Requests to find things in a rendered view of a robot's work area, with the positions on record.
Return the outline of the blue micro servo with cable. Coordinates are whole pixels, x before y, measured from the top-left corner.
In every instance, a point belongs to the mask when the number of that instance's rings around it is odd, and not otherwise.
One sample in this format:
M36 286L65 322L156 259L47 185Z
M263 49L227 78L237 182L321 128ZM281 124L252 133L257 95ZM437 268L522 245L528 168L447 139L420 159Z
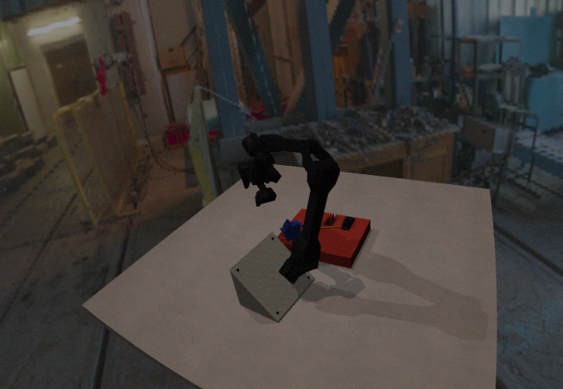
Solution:
M298 222L298 221L289 222L289 220L286 220L286 222L284 222L283 227L280 227L280 229L284 233L284 237L287 239L287 241L290 241L294 238L301 236L301 233L302 233L301 227L303 227L303 224ZM337 227L320 227L320 229L338 228L338 227L340 227L340 226L337 226Z

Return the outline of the red flat deck plate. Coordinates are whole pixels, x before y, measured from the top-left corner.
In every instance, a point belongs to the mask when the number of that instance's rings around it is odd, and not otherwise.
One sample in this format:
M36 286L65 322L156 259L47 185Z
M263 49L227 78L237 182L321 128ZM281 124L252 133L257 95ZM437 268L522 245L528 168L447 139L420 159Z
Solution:
M306 209L301 209L291 222L304 224ZM356 257L371 230L371 220L348 217L334 213L323 213L321 227L337 227L320 229L318 241L321 244L319 262L335 266L352 267ZM292 240L287 241L281 232L277 238L291 252Z

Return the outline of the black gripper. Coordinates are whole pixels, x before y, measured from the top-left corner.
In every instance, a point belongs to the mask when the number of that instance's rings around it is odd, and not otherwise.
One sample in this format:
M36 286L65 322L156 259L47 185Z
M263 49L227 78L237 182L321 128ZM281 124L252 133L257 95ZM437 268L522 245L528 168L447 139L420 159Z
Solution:
M252 160L240 162L237 165L237 170L241 176L245 189L248 189L250 182L252 185L257 185L260 189L255 196L256 206L259 207L263 203L275 201L277 195L271 187L267 188L264 184L267 179L267 174L271 171L268 169L265 172L259 172L252 166L252 163Z

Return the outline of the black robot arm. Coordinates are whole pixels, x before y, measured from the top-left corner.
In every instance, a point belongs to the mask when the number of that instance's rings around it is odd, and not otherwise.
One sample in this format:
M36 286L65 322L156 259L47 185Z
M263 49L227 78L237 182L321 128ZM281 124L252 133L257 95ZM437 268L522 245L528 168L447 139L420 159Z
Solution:
M316 139L284 138L278 134L250 133L242 140L242 146L250 157L254 157L252 166L267 174L266 183L277 183L282 177L274 168L270 152L300 152L302 165L307 172L310 196L306 209L305 221L300 237L294 238L291 256L282 265L279 272L295 284L297 278L306 272L317 269L321 255L318 235L329 191L335 186L340 168L330 153ZM311 153L319 160L313 161Z

